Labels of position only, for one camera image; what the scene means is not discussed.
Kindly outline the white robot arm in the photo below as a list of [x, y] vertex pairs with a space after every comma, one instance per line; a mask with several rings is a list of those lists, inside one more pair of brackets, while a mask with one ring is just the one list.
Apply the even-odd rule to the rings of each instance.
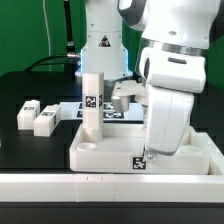
[[139, 35], [135, 73], [142, 82], [116, 79], [111, 100], [118, 112], [129, 108], [129, 97], [146, 107], [144, 151], [173, 155], [188, 126], [194, 95], [203, 91], [204, 52], [222, 0], [86, 0], [87, 42], [82, 52], [84, 72], [104, 71], [116, 78], [118, 57], [111, 49], [118, 32], [107, 1], [127, 31]]

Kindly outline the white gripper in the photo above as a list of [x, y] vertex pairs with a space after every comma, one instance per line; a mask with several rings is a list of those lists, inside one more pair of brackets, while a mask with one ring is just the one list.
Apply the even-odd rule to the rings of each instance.
[[148, 96], [144, 158], [172, 156], [180, 146], [194, 103], [204, 89], [205, 58], [145, 47], [139, 71]]

